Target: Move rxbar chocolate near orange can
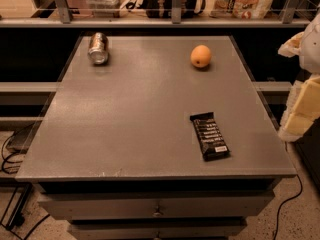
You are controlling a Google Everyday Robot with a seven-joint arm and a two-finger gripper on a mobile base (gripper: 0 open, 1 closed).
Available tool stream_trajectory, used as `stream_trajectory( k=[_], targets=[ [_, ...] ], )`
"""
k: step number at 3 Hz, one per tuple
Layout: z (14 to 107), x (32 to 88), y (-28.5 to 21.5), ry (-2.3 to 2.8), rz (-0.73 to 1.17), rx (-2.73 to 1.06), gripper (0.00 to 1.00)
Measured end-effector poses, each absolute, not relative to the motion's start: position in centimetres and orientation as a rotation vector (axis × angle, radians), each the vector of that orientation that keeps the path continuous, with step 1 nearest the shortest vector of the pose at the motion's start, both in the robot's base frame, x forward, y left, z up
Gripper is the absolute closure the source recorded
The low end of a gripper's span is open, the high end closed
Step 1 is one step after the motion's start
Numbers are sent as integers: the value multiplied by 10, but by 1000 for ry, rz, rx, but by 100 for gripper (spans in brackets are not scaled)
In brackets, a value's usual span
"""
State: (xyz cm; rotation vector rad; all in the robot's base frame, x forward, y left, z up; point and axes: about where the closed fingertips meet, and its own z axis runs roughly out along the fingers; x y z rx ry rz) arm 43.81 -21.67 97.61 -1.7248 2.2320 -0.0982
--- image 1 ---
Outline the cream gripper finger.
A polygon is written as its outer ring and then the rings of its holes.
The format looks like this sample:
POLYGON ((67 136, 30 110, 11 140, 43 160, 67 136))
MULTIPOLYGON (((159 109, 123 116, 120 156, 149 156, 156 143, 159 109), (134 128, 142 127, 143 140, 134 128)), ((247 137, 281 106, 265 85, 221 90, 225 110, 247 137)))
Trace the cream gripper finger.
POLYGON ((299 32, 288 39, 284 44, 280 46, 280 48, 278 49, 278 54, 288 58, 299 56, 301 53, 303 35, 304 32, 299 32))
POLYGON ((290 89, 278 136, 286 142, 301 138, 320 117, 320 76, 296 80, 290 89))

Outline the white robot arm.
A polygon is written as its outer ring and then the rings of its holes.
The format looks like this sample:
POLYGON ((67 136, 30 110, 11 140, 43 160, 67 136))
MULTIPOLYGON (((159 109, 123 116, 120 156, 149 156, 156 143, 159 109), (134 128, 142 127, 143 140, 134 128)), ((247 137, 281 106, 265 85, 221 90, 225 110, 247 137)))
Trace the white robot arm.
POLYGON ((301 138, 320 118, 320 15, 303 32, 287 40, 278 50, 284 57, 299 57, 299 65, 311 76, 292 85, 278 136, 286 142, 301 138))

